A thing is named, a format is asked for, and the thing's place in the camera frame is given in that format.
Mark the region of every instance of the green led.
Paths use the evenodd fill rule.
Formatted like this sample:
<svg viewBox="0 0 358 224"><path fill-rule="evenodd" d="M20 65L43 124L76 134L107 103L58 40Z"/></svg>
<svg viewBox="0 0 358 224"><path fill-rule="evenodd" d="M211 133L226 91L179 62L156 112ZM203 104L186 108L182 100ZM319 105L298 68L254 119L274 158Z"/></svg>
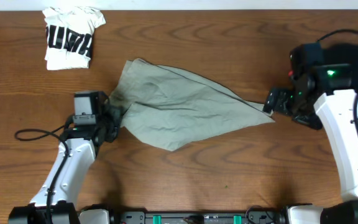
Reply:
<svg viewBox="0 0 358 224"><path fill-rule="evenodd" d="M333 76L333 75L335 74L335 71L334 71L334 70L328 70L328 71L327 71L327 74L328 74L329 76Z"/></svg>

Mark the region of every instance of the folded cloth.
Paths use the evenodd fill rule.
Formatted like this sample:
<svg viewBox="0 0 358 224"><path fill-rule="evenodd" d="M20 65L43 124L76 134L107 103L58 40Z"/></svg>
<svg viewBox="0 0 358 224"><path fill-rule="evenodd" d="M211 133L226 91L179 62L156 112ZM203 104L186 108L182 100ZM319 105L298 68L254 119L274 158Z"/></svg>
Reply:
<svg viewBox="0 0 358 224"><path fill-rule="evenodd" d="M47 8L48 70L88 68L95 28L106 23L103 14L90 7Z"/></svg>
<svg viewBox="0 0 358 224"><path fill-rule="evenodd" d="M127 61L110 102L124 108L122 126L137 139L174 151L186 143L274 122L263 105L179 68Z"/></svg>

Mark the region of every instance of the gray cloth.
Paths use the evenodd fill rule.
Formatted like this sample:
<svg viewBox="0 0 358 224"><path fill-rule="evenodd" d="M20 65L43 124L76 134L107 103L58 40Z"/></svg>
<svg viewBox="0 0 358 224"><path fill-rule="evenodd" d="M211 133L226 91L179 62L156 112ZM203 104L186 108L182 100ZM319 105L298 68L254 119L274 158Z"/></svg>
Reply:
<svg viewBox="0 0 358 224"><path fill-rule="evenodd" d="M179 68L127 61L111 103L122 106L122 126L137 139L174 151L192 142L274 122L263 105Z"/></svg>

